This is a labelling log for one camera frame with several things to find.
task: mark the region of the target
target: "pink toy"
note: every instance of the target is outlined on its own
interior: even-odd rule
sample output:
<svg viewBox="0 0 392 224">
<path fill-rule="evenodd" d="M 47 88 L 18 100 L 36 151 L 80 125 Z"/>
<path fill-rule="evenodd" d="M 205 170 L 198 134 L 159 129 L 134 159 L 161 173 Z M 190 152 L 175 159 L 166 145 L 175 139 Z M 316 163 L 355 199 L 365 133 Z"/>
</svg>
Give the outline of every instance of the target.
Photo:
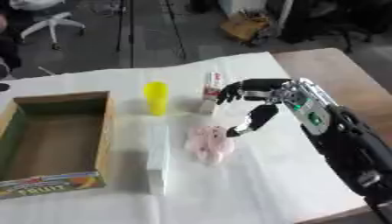
<svg viewBox="0 0 392 224">
<path fill-rule="evenodd" d="M 191 129 L 185 147 L 205 163 L 218 164 L 235 149 L 233 139 L 226 137 L 226 129 L 206 126 Z"/>
</svg>

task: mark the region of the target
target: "yellow cup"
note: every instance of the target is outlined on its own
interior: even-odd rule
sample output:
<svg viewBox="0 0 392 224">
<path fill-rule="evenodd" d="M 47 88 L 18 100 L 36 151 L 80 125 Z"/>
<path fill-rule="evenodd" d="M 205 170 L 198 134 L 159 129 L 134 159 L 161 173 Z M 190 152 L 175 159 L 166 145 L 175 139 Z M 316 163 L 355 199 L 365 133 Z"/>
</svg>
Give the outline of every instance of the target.
<svg viewBox="0 0 392 224">
<path fill-rule="evenodd" d="M 162 116 L 166 112 L 168 87 L 163 82 L 150 82 L 144 86 L 144 96 L 154 116 Z"/>
</svg>

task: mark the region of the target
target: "white cabinet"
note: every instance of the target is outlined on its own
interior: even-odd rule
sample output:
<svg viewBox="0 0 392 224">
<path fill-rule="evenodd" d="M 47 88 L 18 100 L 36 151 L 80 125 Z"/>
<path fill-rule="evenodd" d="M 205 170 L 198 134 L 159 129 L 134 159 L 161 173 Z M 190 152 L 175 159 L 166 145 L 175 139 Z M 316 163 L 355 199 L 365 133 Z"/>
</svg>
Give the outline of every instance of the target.
<svg viewBox="0 0 392 224">
<path fill-rule="evenodd" d="M 219 0 L 220 7 L 229 16 L 242 9 L 261 10 L 266 0 Z"/>
</svg>

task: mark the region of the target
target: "open box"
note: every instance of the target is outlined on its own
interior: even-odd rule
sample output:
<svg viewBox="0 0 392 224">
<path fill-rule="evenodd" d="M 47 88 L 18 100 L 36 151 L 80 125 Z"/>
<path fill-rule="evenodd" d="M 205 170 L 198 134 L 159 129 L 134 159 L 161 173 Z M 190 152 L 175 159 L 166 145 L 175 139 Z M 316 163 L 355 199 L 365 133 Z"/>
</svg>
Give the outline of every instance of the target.
<svg viewBox="0 0 392 224">
<path fill-rule="evenodd" d="M 109 92 L 20 97 L 0 117 L 0 199 L 105 186 Z"/>
</svg>

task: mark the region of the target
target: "robotic arm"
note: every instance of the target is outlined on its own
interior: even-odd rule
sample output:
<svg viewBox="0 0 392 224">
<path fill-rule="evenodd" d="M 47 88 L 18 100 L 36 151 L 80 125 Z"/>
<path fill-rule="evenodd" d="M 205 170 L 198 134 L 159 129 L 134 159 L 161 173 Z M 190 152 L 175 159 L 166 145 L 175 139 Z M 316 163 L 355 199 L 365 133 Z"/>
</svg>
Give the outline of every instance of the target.
<svg viewBox="0 0 392 224">
<path fill-rule="evenodd" d="M 220 92 L 217 103 L 234 98 L 262 105 L 250 111 L 243 124 L 229 129 L 228 137 L 260 129 L 278 113 L 277 104 L 284 104 L 341 180 L 390 223 L 378 205 L 392 200 L 392 150 L 353 112 L 307 79 L 236 82 Z"/>
</svg>

